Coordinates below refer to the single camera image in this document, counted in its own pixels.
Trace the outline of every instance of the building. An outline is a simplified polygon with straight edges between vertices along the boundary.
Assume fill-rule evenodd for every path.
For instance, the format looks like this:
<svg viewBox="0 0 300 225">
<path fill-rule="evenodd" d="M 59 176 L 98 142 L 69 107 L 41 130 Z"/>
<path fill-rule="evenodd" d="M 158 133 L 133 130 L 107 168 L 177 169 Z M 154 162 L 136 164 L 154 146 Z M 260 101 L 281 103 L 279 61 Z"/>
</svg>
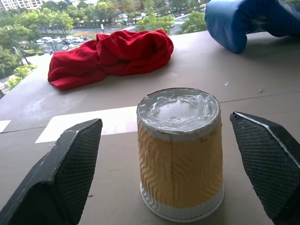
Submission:
<svg viewBox="0 0 300 225">
<path fill-rule="evenodd" d="M 0 0 L 1 10 L 10 10 L 17 8 L 38 8 L 47 0 Z"/>
</svg>

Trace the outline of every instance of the upside-down cup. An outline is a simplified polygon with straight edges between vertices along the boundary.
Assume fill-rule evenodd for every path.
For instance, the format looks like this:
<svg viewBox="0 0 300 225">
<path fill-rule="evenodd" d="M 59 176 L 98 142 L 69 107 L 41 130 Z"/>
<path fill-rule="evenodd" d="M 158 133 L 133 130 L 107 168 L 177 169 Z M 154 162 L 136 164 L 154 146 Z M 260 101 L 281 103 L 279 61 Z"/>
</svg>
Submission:
<svg viewBox="0 0 300 225">
<path fill-rule="evenodd" d="M 137 107 L 141 194 L 156 215 L 193 222 L 224 198 L 218 101 L 196 89 L 159 90 Z"/>
</svg>

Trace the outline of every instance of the zigzag pattern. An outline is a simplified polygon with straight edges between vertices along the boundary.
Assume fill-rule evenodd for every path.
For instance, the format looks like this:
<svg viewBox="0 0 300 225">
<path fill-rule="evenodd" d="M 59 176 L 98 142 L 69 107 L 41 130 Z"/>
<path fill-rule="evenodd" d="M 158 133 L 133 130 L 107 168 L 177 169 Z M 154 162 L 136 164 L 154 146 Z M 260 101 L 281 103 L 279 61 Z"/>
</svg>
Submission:
<svg viewBox="0 0 300 225">
<path fill-rule="evenodd" d="M 213 198 L 223 184 L 221 123 L 191 142 L 163 141 L 138 124 L 141 183 L 158 202 L 189 208 Z"/>
</svg>

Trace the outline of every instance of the blue boxing glove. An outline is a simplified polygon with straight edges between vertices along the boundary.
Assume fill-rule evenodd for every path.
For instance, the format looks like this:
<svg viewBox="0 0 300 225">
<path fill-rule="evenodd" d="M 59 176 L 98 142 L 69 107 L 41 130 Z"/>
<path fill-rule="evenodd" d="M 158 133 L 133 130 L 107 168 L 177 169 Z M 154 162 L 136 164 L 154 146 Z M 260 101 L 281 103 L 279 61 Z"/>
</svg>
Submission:
<svg viewBox="0 0 300 225">
<path fill-rule="evenodd" d="M 211 0 L 206 6 L 205 21 L 210 35 L 233 53 L 245 49 L 246 34 L 300 34 L 300 11 L 278 0 Z"/>
</svg>

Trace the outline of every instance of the red towel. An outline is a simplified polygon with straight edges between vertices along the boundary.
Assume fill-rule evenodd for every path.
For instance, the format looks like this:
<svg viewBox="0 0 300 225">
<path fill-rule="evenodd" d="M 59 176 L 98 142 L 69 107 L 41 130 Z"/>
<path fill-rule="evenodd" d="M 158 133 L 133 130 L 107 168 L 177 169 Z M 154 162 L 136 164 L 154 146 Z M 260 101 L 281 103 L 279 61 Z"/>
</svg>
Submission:
<svg viewBox="0 0 300 225">
<path fill-rule="evenodd" d="M 79 48 L 53 55 L 48 82 L 68 90 L 103 80 L 107 75 L 144 74 L 163 67 L 174 46 L 163 30 L 97 34 Z"/>
</svg>

